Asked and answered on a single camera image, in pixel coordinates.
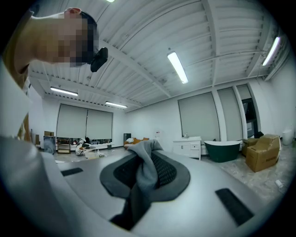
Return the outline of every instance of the white cabinet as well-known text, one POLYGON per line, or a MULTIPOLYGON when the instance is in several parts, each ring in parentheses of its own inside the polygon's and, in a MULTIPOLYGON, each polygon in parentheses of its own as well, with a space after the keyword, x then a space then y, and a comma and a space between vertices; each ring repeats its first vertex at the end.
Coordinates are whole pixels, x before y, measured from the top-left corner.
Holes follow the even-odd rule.
POLYGON ((201 153, 201 137, 183 138, 173 141, 173 153, 198 158, 201 153))

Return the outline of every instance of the fluorescent light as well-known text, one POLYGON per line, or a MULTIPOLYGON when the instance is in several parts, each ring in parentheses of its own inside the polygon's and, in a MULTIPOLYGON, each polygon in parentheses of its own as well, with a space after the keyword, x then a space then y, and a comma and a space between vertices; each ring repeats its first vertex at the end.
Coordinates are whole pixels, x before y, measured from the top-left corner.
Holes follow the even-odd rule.
POLYGON ((262 66, 265 66, 268 61, 270 60, 271 56, 273 55, 274 51, 276 50, 277 48, 277 45, 279 43, 279 37, 276 37, 275 40, 273 41, 273 44, 272 44, 272 47, 267 55, 267 57, 265 58, 264 62, 262 63, 262 66))
POLYGON ((175 68, 176 72, 179 75, 179 78, 181 79, 182 83, 185 84, 188 82, 186 73, 184 71, 184 68, 182 67, 182 64, 178 58, 178 55, 175 52, 169 53, 167 55, 167 58, 171 61, 171 64, 175 68))
POLYGON ((66 93, 66 94, 71 94, 71 95, 78 96, 78 93, 76 93, 76 92, 67 91, 67 90, 63 90, 63 89, 59 89, 59 88, 55 88, 55 87, 50 87, 50 89, 52 91, 57 91, 57 92, 62 92, 62 93, 66 93))
POLYGON ((112 106, 118 106, 118 107, 122 107, 122 108, 127 108, 127 106, 122 106, 122 105, 114 104, 114 103, 111 103, 111 102, 108 102, 108 101, 106 101, 106 104, 112 105, 112 106))

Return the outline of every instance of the concrete floor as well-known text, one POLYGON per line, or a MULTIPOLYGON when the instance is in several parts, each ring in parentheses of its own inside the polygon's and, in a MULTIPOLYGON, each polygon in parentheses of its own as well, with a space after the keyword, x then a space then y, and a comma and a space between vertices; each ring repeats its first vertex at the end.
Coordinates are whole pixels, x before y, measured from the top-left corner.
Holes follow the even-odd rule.
MULTIPOLYGON (((100 150, 100 152, 105 154, 105 156, 116 156, 126 152, 126 150, 124 148, 115 148, 100 150)), ((76 156, 74 152, 71 152, 71 154, 55 153, 54 157, 57 161, 62 162, 85 160, 83 156, 76 156)), ((203 156, 202 161, 212 163, 225 170, 251 188, 267 204, 283 196, 296 172, 296 142, 294 142, 294 145, 282 146, 277 164, 257 173, 254 173, 246 165, 245 157, 241 154, 239 154, 236 160, 224 163, 215 163, 207 156, 203 156), (276 180, 280 180, 284 184, 284 188, 279 189, 275 183, 276 180)))

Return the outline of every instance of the brown box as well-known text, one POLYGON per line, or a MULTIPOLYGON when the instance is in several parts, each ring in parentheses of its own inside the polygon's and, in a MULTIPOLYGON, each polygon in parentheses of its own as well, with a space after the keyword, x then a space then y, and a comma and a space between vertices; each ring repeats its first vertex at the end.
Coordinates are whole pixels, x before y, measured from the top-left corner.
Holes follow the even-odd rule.
POLYGON ((53 131, 44 131, 44 135, 48 137, 54 137, 55 133, 53 131))
POLYGON ((35 135, 35 145, 40 145, 39 135, 35 135))
POLYGON ((241 153, 244 156, 247 156, 247 148, 249 146, 254 146, 258 142, 259 138, 248 138, 242 140, 242 149, 241 153))
POLYGON ((278 160, 279 149, 279 136, 265 134, 254 146, 247 148, 246 164, 254 172, 273 166, 278 160))

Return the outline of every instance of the green bathtub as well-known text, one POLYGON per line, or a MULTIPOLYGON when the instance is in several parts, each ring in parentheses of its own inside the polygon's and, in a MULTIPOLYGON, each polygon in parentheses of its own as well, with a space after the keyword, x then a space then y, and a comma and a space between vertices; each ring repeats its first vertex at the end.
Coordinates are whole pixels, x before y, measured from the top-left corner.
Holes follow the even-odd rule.
POLYGON ((229 141, 229 142, 204 142, 210 159, 215 162, 227 162, 237 158, 240 151, 241 141, 229 141))

